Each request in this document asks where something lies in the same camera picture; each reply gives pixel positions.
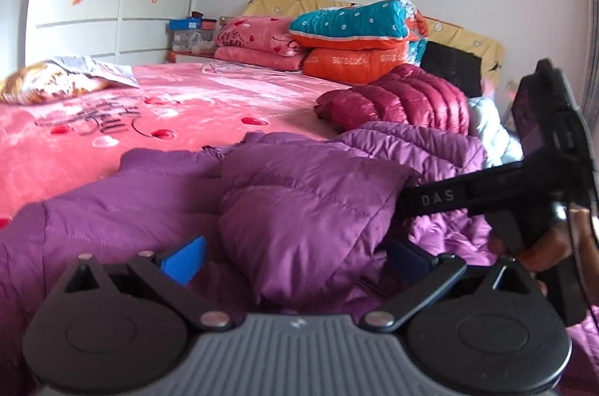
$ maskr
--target plastic bag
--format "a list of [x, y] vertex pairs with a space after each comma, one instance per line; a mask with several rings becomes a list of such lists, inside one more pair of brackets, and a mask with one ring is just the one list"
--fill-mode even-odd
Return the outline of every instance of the plastic bag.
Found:
[[139, 87], [130, 66], [89, 57], [54, 57], [22, 68], [0, 83], [0, 102], [46, 103], [119, 85]]

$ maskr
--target human hand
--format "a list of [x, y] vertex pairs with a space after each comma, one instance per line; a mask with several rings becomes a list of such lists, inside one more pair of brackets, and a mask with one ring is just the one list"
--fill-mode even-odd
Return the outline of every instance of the human hand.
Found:
[[[580, 256], [580, 269], [585, 279], [586, 290], [592, 303], [599, 303], [599, 249], [591, 228], [591, 213], [579, 206], [570, 207], [572, 237], [574, 248]], [[592, 217], [595, 232], [599, 232], [599, 219]], [[489, 251], [498, 256], [509, 254], [505, 243], [498, 235], [489, 237]], [[522, 265], [532, 273], [542, 272], [555, 266], [558, 262], [572, 254], [572, 243], [566, 221], [551, 227], [532, 247], [519, 253], [516, 257]], [[540, 283], [543, 293], [547, 287]]]

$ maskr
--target folded pink blanket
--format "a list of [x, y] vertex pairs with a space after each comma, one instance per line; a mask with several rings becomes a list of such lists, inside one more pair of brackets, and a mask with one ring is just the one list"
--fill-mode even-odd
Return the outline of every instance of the folded pink blanket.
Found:
[[300, 70], [307, 55], [307, 51], [302, 51], [295, 56], [281, 56], [255, 49], [236, 48], [234, 46], [223, 46], [215, 52], [217, 60], [255, 64], [280, 72], [296, 72]]
[[302, 48], [289, 34], [293, 17], [242, 16], [230, 21], [216, 37], [219, 46], [255, 49], [295, 56]]

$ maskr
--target metal screw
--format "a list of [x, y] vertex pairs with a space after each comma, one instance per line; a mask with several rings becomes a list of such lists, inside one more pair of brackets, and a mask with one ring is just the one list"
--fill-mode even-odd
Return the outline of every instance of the metal screw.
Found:
[[364, 321], [370, 326], [385, 327], [393, 325], [395, 319], [386, 311], [371, 311], [364, 317]]
[[231, 319], [223, 311], [207, 311], [200, 317], [200, 323], [210, 328], [223, 328]]

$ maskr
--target maroon puffer jacket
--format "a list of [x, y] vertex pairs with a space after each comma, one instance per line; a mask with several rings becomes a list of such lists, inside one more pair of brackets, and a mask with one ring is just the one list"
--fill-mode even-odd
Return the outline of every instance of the maroon puffer jacket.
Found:
[[367, 85], [331, 90], [316, 101], [318, 117], [344, 130], [381, 120], [468, 134], [465, 95], [413, 64], [401, 64]]

